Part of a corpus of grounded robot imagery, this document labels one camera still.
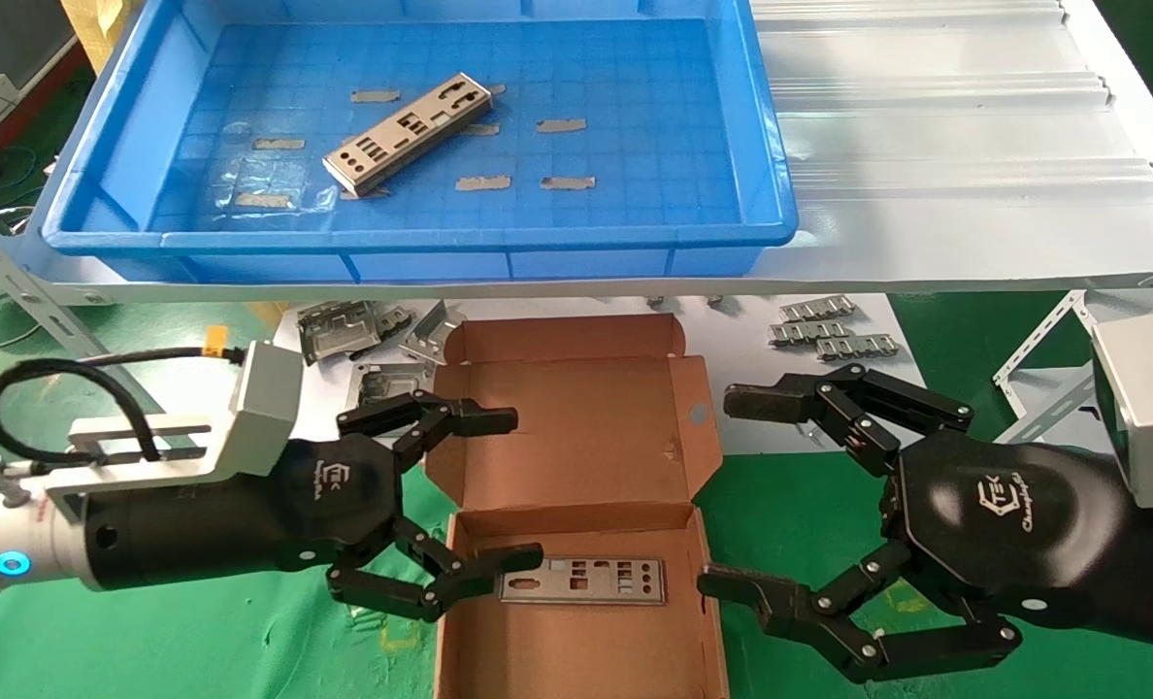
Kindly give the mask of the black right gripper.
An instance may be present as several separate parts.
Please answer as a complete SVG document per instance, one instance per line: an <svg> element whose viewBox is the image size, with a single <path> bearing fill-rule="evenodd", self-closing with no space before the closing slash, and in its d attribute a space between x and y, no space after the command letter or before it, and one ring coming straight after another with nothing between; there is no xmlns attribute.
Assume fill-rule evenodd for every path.
<svg viewBox="0 0 1153 699"><path fill-rule="evenodd" d="M1023 642L998 615L1153 645L1153 509L1113 457L975 441L967 404L862 364L729 384L724 415L815 424L874 478L891 474L884 535L906 544L879 546L824 587L714 563L698 574L706 597L748 607L763 634L811 647L849 682L998 666ZM926 438L902 449L883 421ZM963 625L857 627L853 614L905 572Z"/></svg>

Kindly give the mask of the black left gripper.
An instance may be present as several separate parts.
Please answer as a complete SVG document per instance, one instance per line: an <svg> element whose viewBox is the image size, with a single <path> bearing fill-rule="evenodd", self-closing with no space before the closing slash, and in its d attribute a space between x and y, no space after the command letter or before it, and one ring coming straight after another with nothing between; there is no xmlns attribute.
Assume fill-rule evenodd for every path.
<svg viewBox="0 0 1153 699"><path fill-rule="evenodd" d="M537 570L544 549L528 543L460 556L404 517L402 475L451 435L506 435L518 423L515 408L416 390L342 412L341 439L288 442L267 475L93 494L83 526L89 571L98 588L116 591L332 565L333 600L436 622L457 603L496 592L503 574ZM376 441L395 429L404 434L390 448ZM431 581L366 571L389 546Z"/></svg>

